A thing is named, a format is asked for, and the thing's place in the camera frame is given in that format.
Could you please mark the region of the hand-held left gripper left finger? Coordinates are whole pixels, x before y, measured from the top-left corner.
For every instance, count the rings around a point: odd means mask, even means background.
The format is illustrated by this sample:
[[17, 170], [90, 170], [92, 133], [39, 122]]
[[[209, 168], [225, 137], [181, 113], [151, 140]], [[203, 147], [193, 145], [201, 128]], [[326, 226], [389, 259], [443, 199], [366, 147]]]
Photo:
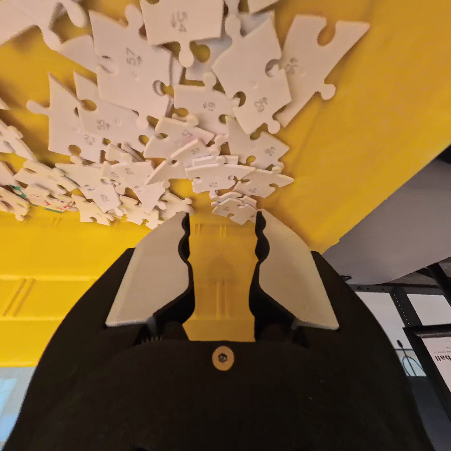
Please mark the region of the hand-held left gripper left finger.
[[193, 315], [189, 236], [189, 214], [175, 214], [137, 243], [106, 318], [107, 327], [144, 324], [152, 335], [161, 335], [166, 324], [184, 324]]

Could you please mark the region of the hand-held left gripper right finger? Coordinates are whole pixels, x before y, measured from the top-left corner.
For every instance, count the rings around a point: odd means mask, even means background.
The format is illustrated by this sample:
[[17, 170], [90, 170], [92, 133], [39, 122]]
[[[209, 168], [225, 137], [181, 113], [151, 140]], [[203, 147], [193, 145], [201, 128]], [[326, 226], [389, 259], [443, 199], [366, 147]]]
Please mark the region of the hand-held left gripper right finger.
[[338, 330], [339, 323], [308, 245], [267, 211], [256, 216], [257, 262], [252, 276], [254, 338], [276, 325]]

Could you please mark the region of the pile of puzzle pieces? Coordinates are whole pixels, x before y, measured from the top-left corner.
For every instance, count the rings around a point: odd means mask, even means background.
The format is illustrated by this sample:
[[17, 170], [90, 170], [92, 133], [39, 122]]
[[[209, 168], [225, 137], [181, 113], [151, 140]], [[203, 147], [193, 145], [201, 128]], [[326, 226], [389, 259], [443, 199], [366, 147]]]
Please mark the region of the pile of puzzle pieces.
[[48, 75], [49, 104], [26, 108], [48, 118], [49, 152], [70, 163], [39, 162], [23, 134], [1, 121], [1, 211], [23, 221], [31, 206], [77, 211], [81, 222], [115, 218], [154, 229], [190, 198], [170, 192], [186, 179], [208, 193], [212, 213], [255, 222], [257, 198], [294, 179], [276, 134], [314, 94], [329, 100], [326, 78], [370, 25], [338, 21], [320, 45], [326, 18], [296, 15], [280, 46], [276, 1], [140, 1], [126, 21], [82, 1], [1, 1], [1, 45], [32, 27], [48, 48], [94, 73], [74, 72], [75, 93]]

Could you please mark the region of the yellow plastic bin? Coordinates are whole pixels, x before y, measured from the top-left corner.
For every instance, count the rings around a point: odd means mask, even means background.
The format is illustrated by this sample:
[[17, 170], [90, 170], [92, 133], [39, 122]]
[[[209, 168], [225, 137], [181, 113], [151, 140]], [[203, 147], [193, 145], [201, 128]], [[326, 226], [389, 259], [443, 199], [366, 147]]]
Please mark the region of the yellow plastic bin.
[[[127, 4], [140, 1], [82, 1], [123, 23]], [[320, 45], [338, 21], [370, 25], [326, 78], [335, 95], [314, 94], [276, 134], [290, 148], [280, 160], [294, 182], [255, 198], [259, 211], [323, 253], [450, 144], [450, 1], [276, 1], [270, 9], [281, 47], [298, 14], [326, 18]], [[1, 45], [1, 121], [48, 166], [70, 157], [48, 151], [48, 118], [26, 104], [48, 106], [49, 74], [75, 93], [74, 72], [96, 81], [48, 48], [36, 27]], [[252, 341], [252, 222], [214, 215], [209, 194], [194, 194], [189, 180], [172, 181], [170, 192], [190, 198], [194, 213], [189, 337]], [[106, 226], [40, 206], [23, 221], [1, 211], [1, 367], [37, 365], [78, 298], [149, 230], [125, 217]]]

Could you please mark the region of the black framed marker sign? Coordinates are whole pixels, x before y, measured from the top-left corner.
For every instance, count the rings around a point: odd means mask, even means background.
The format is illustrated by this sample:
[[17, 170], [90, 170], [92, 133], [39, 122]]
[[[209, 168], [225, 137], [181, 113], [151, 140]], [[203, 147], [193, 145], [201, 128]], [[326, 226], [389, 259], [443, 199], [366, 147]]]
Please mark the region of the black framed marker sign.
[[404, 327], [403, 331], [450, 419], [451, 325]]

